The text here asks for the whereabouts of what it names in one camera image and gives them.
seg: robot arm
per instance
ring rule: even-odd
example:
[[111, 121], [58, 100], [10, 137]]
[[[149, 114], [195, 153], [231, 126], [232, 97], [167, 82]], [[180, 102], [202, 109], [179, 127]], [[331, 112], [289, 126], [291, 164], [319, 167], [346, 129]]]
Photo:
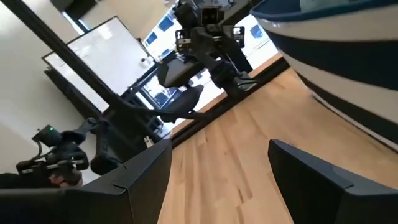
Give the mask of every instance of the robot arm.
[[[87, 119], [78, 129], [64, 131], [62, 133], [47, 125], [40, 130], [32, 140], [37, 142], [39, 149], [41, 144], [45, 144], [52, 149], [41, 155], [33, 157], [28, 161], [19, 162], [16, 165], [20, 175], [29, 175], [38, 179], [47, 179], [52, 174], [63, 175], [66, 181], [74, 183], [76, 175], [72, 175], [72, 170], [85, 170], [91, 165], [94, 173], [103, 175], [121, 162], [107, 155], [108, 144], [105, 135], [108, 132], [109, 123], [105, 120], [96, 121], [93, 118]], [[80, 149], [79, 145], [86, 139], [86, 134], [91, 132], [97, 135], [96, 155], [89, 163], [86, 153]]]

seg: light wood flooring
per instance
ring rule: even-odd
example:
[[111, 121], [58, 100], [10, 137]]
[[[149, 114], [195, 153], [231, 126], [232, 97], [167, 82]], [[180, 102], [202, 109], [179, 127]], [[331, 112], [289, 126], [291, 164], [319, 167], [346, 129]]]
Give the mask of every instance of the light wood flooring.
[[398, 154], [317, 103], [287, 70], [174, 149], [159, 224], [292, 223], [270, 139], [398, 188]]

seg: white wall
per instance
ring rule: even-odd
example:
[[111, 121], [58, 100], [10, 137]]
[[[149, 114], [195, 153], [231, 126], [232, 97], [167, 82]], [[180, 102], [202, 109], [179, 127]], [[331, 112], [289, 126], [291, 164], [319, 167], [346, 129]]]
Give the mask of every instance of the white wall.
[[123, 21], [134, 37], [144, 39], [174, 2], [163, 0], [102, 0]]
[[[26, 3], [64, 41], [77, 36], [49, 0], [26, 0]], [[30, 139], [38, 128], [51, 124], [62, 131], [74, 129], [83, 121], [43, 73], [46, 65], [41, 57], [49, 52], [50, 49], [0, 3], [0, 172], [12, 171], [13, 164], [37, 152]], [[92, 156], [94, 146], [94, 139], [89, 138], [82, 148]], [[84, 177], [91, 180], [95, 175], [88, 171]]]

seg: hand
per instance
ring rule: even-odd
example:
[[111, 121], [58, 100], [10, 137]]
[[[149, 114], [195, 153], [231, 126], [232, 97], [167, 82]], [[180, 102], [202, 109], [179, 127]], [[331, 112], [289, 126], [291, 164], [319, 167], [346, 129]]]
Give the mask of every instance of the hand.
[[75, 177], [80, 177], [79, 181], [75, 184], [69, 182], [67, 178], [64, 177], [62, 174], [61, 175], [52, 174], [49, 177], [49, 180], [51, 181], [51, 184], [56, 185], [60, 188], [81, 187], [83, 185], [83, 176], [81, 172], [78, 172], [76, 169], [73, 169], [72, 175], [74, 175]]

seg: whiteboard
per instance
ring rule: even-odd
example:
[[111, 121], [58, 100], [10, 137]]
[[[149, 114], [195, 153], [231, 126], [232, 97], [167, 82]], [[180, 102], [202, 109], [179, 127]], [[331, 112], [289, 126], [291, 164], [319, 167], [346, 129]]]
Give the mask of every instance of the whiteboard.
[[[145, 65], [141, 63], [147, 54], [117, 17], [73, 40], [68, 46], [118, 95], [122, 95], [154, 65], [153, 62]], [[108, 108], [109, 105], [102, 97], [56, 53], [47, 55], [44, 60], [101, 112]]]

